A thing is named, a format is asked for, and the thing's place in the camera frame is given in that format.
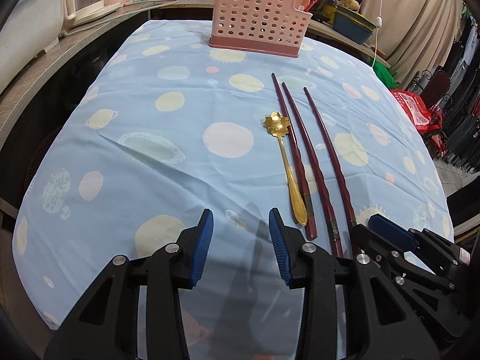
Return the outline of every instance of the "pink plastic utensil holder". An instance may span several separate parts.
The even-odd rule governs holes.
[[[298,57],[310,0],[215,0],[210,47]]]

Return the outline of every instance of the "green cloth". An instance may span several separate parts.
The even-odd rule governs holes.
[[[385,85],[388,89],[397,89],[397,83],[395,82],[394,78],[384,64],[375,61],[375,63],[373,64],[373,71],[375,72],[378,79],[383,82],[383,85]]]

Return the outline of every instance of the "blue container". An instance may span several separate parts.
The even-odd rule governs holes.
[[[373,34],[372,30],[357,24],[340,10],[335,13],[333,29],[358,44],[364,44]]]

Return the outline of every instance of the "flower-shaped spoon head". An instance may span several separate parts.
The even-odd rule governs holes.
[[[279,112],[272,112],[272,115],[265,118],[265,125],[268,133],[274,137],[285,137],[289,133],[290,120]]]

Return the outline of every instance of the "blue gripper pad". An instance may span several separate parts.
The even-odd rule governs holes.
[[[203,267],[207,259],[208,248],[213,234],[213,213],[208,210],[207,217],[200,229],[200,235],[195,245],[195,251],[191,256],[191,267],[189,281],[192,287],[197,285],[203,273]]]
[[[417,249],[415,239],[408,231],[380,214],[375,214],[370,217],[368,228],[394,244],[400,252],[405,253]]]
[[[270,214],[268,215],[268,228],[270,230],[270,236],[272,237],[275,256],[277,257],[278,269],[285,284],[289,286],[292,283],[293,277],[290,269],[290,255],[280,230],[281,226],[283,226],[283,223],[278,223],[274,210],[270,210]]]

